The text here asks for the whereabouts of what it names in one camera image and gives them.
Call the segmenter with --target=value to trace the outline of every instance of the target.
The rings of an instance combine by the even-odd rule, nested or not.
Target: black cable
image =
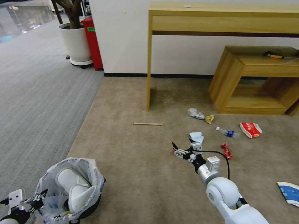
[[[202,150],[201,151],[201,150],[193,149],[193,151],[195,151],[195,152],[213,152],[213,153],[218,153],[218,154],[222,155],[225,158],[226,163],[227,163],[227,178],[230,179],[230,164],[224,154],[222,154],[221,152],[218,152],[218,151],[210,151],[210,150]]]

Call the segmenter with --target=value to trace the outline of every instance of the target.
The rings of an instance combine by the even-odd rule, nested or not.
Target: green label
[[[88,32],[95,32],[94,27],[88,27],[87,30],[88,30]]]

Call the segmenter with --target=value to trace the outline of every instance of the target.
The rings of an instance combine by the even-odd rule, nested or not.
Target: red candy wrapper
[[[225,157],[226,157],[227,159],[232,159],[232,158],[233,158],[233,156],[231,155],[230,150],[228,149],[228,143],[227,143],[227,142],[223,143],[223,144],[221,145],[221,148],[224,149],[224,153],[223,153],[223,154],[225,155]]]
[[[256,123],[240,123],[240,128],[248,138],[256,138],[263,133]]]

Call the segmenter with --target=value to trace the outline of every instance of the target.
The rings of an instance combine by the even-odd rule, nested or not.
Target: litter
[[[277,184],[286,202],[299,207],[299,186],[288,182],[277,182]]]
[[[133,124],[135,124],[135,125],[158,125],[158,126],[163,125],[163,123],[138,123],[138,122],[133,122]]]
[[[225,155],[225,157],[227,158],[227,159],[232,159],[233,158],[233,156],[232,156],[232,154],[231,154],[231,152],[230,152],[230,150],[229,150],[229,148],[228,148],[228,143],[227,142],[225,142],[225,143],[223,143],[222,145],[221,145],[221,148],[223,148],[224,149],[224,155]]]
[[[205,117],[205,121],[208,123],[208,124],[212,124],[212,121],[214,120],[214,115],[210,115],[210,116],[206,116]]]
[[[199,142],[202,144],[204,137],[201,132],[191,132],[190,137],[193,141]]]
[[[240,123],[240,128],[248,138],[256,138],[263,133],[256,123]]]
[[[224,129],[220,129],[220,127],[217,127],[216,130],[220,131],[221,134],[226,135],[227,137],[230,137],[230,138],[237,139],[240,137],[240,134],[234,132],[233,130],[224,130]]]
[[[188,110],[188,114],[191,117],[194,117],[196,119],[200,119],[200,120],[204,120],[205,119],[205,116],[201,112],[198,112],[197,109],[195,109],[195,108],[190,108]]]

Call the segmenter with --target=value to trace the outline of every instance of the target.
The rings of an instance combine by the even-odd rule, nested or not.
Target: floor
[[[44,14],[41,6],[21,10],[20,27],[43,24],[0,44],[0,198],[19,188],[33,196],[39,178],[65,159],[104,79],[102,71],[65,59],[51,12]],[[0,205],[0,217],[5,214]]]
[[[0,4],[0,43],[24,35],[56,20],[48,0],[6,2]]]
[[[204,150],[222,152],[220,145],[229,143],[231,180],[269,223],[298,222],[298,208],[285,202],[276,182],[299,185],[299,116],[218,114],[207,93],[210,81],[153,78],[151,110],[146,112],[145,78],[105,78],[68,154],[94,158],[107,179],[99,208],[82,224],[224,223],[193,165],[172,154],[172,141],[187,149],[188,134],[199,131]],[[209,125],[194,119],[189,108],[214,114],[215,120]],[[258,123],[263,134],[247,138],[240,122]],[[216,126],[241,137],[230,139]],[[220,173],[227,175],[222,158]]]

